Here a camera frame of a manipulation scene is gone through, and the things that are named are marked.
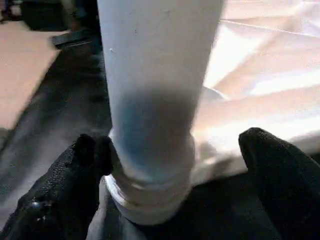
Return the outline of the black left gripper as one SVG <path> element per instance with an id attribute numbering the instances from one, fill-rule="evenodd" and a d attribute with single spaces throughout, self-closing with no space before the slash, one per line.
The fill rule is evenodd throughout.
<path id="1" fill-rule="evenodd" d="M 93 30 L 82 29 L 52 36 L 50 42 L 58 50 L 81 43 L 94 43 L 99 46 L 101 44 L 101 35 Z"/>

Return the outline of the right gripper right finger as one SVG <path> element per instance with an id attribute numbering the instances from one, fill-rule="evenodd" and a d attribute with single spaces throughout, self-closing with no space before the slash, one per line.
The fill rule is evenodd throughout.
<path id="1" fill-rule="evenodd" d="M 295 145 L 251 127 L 238 137 L 257 195 L 283 240 L 320 238 L 320 166 Z"/>

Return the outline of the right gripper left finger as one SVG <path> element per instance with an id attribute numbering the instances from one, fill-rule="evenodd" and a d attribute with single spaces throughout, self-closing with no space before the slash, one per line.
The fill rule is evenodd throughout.
<path id="1" fill-rule="evenodd" d="M 84 240 L 112 173 L 112 141 L 81 134 L 17 202 L 2 240 Z"/>

